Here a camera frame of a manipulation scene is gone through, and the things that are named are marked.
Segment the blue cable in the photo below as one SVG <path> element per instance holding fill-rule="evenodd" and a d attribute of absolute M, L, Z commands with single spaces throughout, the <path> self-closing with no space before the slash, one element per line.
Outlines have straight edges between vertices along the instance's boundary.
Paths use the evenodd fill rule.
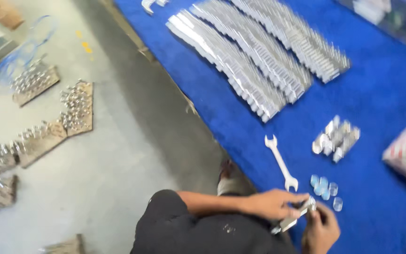
<path fill-rule="evenodd" d="M 51 29 L 49 30 L 47 36 L 43 38 L 41 42 L 37 43 L 34 39 L 35 28 L 45 18 L 52 19 Z M 38 47 L 51 39 L 57 30 L 57 26 L 57 20 L 50 15 L 42 16 L 32 24 L 31 28 L 29 29 L 27 41 L 0 61 L 0 87 L 7 89 L 10 86 L 10 82 L 14 79 L 13 74 L 17 67 L 21 67 L 24 71 L 29 66 L 37 53 Z"/>

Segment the concrete floor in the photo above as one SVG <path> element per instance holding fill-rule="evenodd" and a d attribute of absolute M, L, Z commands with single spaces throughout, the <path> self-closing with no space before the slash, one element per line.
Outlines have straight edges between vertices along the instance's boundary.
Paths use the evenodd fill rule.
<path fill-rule="evenodd" d="M 22 109 L 0 94 L 0 142 L 57 118 L 65 109 L 60 90 L 78 78 L 96 83 L 94 131 L 65 141 L 27 170 L 13 170 L 20 176 L 18 201 L 0 211 L 0 254 L 35 253 L 76 233 L 87 253 L 125 254 L 153 193 L 216 192 L 218 144 L 185 112 L 187 102 L 167 73 L 137 52 L 97 0 L 12 2 L 26 20 L 12 33 L 18 41 L 41 15 L 59 20 L 38 56 L 48 53 L 45 61 L 58 66 L 62 80 Z"/>

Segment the blue cloth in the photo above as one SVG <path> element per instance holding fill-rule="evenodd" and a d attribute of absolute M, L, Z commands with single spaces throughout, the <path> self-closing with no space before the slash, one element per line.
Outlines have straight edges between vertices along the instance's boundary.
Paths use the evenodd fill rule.
<path fill-rule="evenodd" d="M 171 0 L 164 8 L 153 4 L 152 16 L 141 0 L 115 2 L 259 191 L 284 188 L 278 164 L 264 145 L 266 134 L 277 137 L 285 163 L 300 182 L 299 193 L 312 193 L 312 174 L 338 183 L 342 233 L 330 253 L 406 253 L 406 181 L 381 161 L 406 127 L 406 46 L 330 0 L 288 0 L 311 27 L 345 50 L 353 65 L 328 84 L 317 80 L 294 105 L 262 124 L 226 77 L 166 27 L 170 16 L 195 0 Z M 361 129 L 360 140 L 337 165 L 311 151 L 336 114 Z M 304 227 L 302 219 L 292 229 L 297 246 Z"/>

